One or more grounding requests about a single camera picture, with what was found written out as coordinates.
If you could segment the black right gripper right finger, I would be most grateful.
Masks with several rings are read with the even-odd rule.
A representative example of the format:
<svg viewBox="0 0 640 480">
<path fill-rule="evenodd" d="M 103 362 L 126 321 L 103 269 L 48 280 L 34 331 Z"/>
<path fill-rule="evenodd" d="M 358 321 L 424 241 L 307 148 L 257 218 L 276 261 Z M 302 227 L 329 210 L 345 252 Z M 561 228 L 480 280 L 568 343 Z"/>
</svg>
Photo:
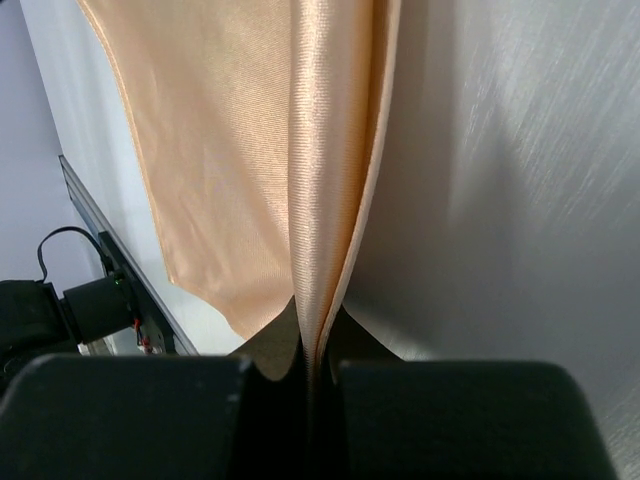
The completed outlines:
<svg viewBox="0 0 640 480">
<path fill-rule="evenodd" d="M 535 361 L 405 361 L 347 312 L 329 334 L 324 479 L 613 479 L 579 385 Z"/>
</svg>

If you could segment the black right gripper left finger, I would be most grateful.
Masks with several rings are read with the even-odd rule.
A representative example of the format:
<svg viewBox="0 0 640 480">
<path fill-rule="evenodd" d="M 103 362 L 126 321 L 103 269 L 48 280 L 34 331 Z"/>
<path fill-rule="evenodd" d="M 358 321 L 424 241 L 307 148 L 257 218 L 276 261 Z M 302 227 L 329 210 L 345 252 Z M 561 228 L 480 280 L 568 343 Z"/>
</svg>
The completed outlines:
<svg viewBox="0 0 640 480">
<path fill-rule="evenodd" d="M 5 479 L 309 479 L 289 303 L 228 356 L 29 362 L 1 401 Z"/>
</svg>

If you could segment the beige cloth napkin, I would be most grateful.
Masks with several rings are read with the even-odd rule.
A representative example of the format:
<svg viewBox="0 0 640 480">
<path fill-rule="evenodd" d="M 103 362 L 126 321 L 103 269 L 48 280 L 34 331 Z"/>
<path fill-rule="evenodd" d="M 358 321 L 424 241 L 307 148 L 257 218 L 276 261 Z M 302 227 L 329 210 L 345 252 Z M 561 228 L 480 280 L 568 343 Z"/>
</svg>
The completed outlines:
<svg viewBox="0 0 640 480">
<path fill-rule="evenodd" d="M 84 1 L 170 281 L 252 337 L 289 304 L 311 370 L 380 169 L 397 1 Z"/>
</svg>

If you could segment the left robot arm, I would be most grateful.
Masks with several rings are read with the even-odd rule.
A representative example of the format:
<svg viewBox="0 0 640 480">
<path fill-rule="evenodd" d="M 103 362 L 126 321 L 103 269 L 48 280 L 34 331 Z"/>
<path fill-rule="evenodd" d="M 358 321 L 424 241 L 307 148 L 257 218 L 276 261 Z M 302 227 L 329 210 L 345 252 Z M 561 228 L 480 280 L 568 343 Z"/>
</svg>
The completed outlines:
<svg viewBox="0 0 640 480">
<path fill-rule="evenodd" d="M 127 280 L 119 275 L 71 288 L 61 296 L 52 284 L 1 282 L 1 390 L 33 359 L 76 353 L 139 321 Z"/>
</svg>

